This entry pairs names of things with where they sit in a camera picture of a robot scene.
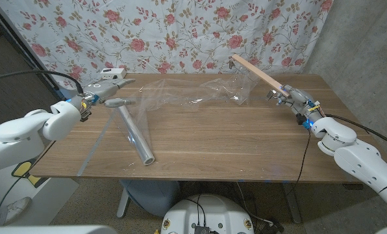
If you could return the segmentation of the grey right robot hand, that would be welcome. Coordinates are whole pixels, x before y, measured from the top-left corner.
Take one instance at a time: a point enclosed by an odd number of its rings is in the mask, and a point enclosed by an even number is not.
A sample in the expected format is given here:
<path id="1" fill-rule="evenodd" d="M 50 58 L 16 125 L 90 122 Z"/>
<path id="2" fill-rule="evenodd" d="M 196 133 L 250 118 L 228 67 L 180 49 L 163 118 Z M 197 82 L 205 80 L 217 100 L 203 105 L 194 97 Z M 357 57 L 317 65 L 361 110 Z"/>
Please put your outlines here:
<path id="1" fill-rule="evenodd" d="M 314 98 L 307 92 L 290 85 L 282 86 L 281 90 L 287 92 L 289 96 L 286 97 L 280 92 L 270 90 L 266 99 L 274 98 L 277 100 L 277 105 L 286 105 L 291 108 L 299 125 L 310 129 L 316 121 L 325 117 L 321 111 L 320 103 L 314 101 Z"/>

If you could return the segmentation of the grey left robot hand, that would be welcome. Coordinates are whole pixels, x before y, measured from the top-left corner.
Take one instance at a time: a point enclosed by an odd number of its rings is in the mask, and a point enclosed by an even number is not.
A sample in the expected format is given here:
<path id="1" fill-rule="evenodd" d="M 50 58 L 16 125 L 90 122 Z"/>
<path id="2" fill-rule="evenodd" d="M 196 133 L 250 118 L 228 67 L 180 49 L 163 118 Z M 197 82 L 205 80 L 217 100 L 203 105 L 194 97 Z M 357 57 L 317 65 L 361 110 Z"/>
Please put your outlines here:
<path id="1" fill-rule="evenodd" d="M 97 103 L 103 103 L 107 98 L 112 97 L 116 92 L 129 83 L 135 82 L 135 79 L 103 79 L 94 84 L 89 84 L 83 89 L 84 93 L 81 98 L 81 122 L 85 122 L 89 115 L 90 109 Z"/>

